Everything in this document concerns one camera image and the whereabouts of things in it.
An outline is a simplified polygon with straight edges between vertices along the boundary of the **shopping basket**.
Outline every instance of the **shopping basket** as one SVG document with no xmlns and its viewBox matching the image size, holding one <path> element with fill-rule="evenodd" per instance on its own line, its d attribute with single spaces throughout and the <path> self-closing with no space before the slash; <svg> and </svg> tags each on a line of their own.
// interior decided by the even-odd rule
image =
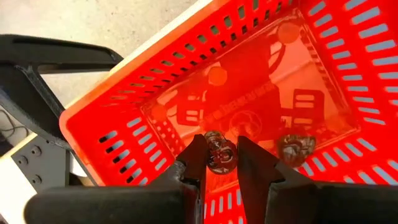
<svg viewBox="0 0 398 224">
<path fill-rule="evenodd" d="M 123 61 L 61 116 L 100 185 L 145 185 L 194 134 L 245 135 L 276 154 L 316 137 L 296 170 L 396 185 L 398 23 L 393 0 L 215 0 Z M 208 172 L 205 221 L 245 223 L 236 173 Z"/>
</svg>

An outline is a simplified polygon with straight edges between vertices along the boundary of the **black plastic part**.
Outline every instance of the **black plastic part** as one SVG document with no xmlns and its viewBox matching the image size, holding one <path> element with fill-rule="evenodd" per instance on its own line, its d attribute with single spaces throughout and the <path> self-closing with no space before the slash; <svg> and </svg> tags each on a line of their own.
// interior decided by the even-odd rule
<svg viewBox="0 0 398 224">
<path fill-rule="evenodd" d="M 396 186 L 314 182 L 242 136 L 238 150 L 248 224 L 398 223 Z"/>
<path fill-rule="evenodd" d="M 28 224 L 199 224 L 205 173 L 206 140 L 196 135 L 174 165 L 146 187 L 50 189 L 29 200 L 24 216 Z"/>
<path fill-rule="evenodd" d="M 184 194 L 175 187 L 69 187 L 35 195 L 27 224 L 185 223 Z"/>
<path fill-rule="evenodd" d="M 23 145 L 11 158 L 37 192 L 69 183 L 69 151 L 40 136 Z"/>
<path fill-rule="evenodd" d="M 40 73 L 110 70 L 123 58 L 106 47 L 0 35 L 0 104 L 24 126 L 70 149 L 58 119 L 64 107 Z"/>
<path fill-rule="evenodd" d="M 34 196 L 36 223 L 203 223 L 206 141 L 193 142 L 147 187 L 53 189 Z M 398 223 L 398 187 L 313 182 L 246 137 L 238 179 L 248 224 Z"/>
</svg>

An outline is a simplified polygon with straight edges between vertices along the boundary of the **gray floor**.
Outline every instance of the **gray floor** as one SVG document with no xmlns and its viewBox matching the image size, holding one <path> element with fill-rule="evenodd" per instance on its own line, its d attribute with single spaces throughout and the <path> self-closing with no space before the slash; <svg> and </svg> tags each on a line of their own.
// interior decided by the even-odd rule
<svg viewBox="0 0 398 224">
<path fill-rule="evenodd" d="M 0 34 L 21 34 L 109 47 L 123 57 L 196 0 L 0 0 Z M 44 75 L 66 105 L 105 73 Z M 9 128 L 0 114 L 0 128 Z M 23 130 L 10 138 L 24 137 Z"/>
</svg>

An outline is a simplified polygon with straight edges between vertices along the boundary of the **basket handle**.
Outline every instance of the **basket handle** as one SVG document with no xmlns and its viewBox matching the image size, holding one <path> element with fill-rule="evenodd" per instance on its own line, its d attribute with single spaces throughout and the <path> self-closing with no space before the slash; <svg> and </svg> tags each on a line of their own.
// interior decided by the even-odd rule
<svg viewBox="0 0 398 224">
<path fill-rule="evenodd" d="M 90 44 L 22 35 L 0 35 L 0 104 L 24 126 L 70 149 L 58 125 L 65 110 L 41 73 L 110 70 L 123 58 Z"/>
</svg>

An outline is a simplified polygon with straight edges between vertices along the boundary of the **red plastic basket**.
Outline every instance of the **red plastic basket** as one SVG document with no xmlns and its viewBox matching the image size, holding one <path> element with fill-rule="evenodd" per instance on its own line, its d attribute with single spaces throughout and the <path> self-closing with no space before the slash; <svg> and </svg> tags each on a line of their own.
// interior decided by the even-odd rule
<svg viewBox="0 0 398 224">
<path fill-rule="evenodd" d="M 396 185 L 396 6 L 213 1 L 67 109 L 62 132 L 100 185 L 149 183 L 210 129 L 272 153 L 310 134 L 298 172 Z M 207 178 L 206 222 L 245 223 L 236 173 Z"/>
</svg>

